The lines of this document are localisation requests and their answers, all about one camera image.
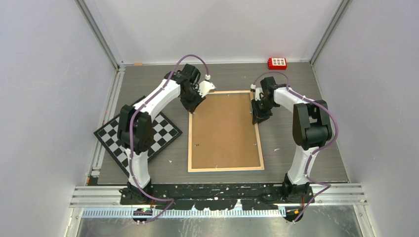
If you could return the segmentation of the blue picture frame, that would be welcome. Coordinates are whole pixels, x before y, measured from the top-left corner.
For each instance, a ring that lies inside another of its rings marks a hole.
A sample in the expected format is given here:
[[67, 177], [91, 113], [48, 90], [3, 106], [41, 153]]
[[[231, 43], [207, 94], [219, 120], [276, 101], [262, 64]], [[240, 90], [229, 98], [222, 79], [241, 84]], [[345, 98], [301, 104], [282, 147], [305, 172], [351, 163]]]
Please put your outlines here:
[[252, 99], [247, 90], [216, 91], [189, 115], [188, 172], [264, 170]]

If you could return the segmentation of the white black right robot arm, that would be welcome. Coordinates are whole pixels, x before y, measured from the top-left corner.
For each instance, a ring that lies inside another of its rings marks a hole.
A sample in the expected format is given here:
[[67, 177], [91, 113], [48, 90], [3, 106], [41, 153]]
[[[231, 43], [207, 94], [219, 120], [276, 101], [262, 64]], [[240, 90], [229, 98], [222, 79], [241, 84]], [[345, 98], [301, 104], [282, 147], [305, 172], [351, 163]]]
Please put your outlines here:
[[274, 77], [262, 79], [260, 86], [252, 83], [250, 90], [254, 93], [251, 101], [253, 124], [268, 120], [275, 107], [284, 107], [292, 113], [296, 150], [279, 193], [286, 202], [308, 202], [312, 197], [309, 177], [313, 161], [332, 137], [327, 102], [308, 99], [287, 84], [277, 84]]

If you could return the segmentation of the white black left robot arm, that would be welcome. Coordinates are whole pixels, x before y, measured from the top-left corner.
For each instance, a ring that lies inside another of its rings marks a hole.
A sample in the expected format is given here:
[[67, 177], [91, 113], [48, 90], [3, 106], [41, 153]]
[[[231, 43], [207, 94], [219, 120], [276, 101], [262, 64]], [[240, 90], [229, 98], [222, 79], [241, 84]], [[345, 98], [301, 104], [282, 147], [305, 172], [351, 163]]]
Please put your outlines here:
[[148, 151], [155, 143], [153, 122], [156, 116], [174, 99], [178, 98], [189, 113], [215, 89], [210, 73], [200, 81], [201, 72], [186, 64], [182, 70], [174, 69], [164, 76], [160, 84], [140, 102], [124, 105], [120, 111], [117, 138], [128, 157], [127, 188], [139, 204], [154, 199], [150, 190]]

